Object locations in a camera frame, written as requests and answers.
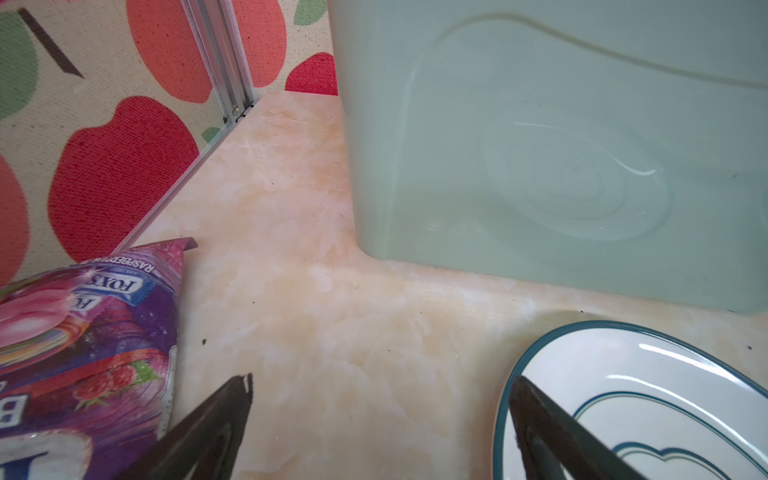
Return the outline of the mint green plastic bin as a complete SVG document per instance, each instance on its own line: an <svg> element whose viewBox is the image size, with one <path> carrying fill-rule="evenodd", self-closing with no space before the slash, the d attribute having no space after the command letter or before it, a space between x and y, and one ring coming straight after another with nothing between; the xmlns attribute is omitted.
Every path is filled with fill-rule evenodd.
<svg viewBox="0 0 768 480"><path fill-rule="evenodd" d="M332 1L358 244L767 308L763 1Z"/></svg>

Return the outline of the white plate teal cloud outline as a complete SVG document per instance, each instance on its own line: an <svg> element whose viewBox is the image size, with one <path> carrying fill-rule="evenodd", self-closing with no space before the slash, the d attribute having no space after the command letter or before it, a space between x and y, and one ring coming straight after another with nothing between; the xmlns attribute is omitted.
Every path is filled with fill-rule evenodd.
<svg viewBox="0 0 768 480"><path fill-rule="evenodd" d="M515 363L495 415L495 479L525 476L508 409L517 376L648 479L767 476L764 387L672 336L595 320L546 333Z"/></svg>

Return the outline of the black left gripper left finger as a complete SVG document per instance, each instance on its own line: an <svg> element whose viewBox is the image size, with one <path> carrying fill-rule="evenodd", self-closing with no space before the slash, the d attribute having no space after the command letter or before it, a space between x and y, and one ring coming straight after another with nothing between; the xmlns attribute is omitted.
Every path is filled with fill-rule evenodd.
<svg viewBox="0 0 768 480"><path fill-rule="evenodd" d="M119 479L229 479L253 401L253 377L234 376Z"/></svg>

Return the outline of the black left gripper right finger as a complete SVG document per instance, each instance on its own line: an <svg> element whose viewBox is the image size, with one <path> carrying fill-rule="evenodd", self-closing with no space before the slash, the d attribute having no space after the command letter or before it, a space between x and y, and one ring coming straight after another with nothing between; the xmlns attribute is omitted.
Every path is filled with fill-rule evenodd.
<svg viewBox="0 0 768 480"><path fill-rule="evenodd" d="M641 479L592 433L524 376L508 409L527 479Z"/></svg>

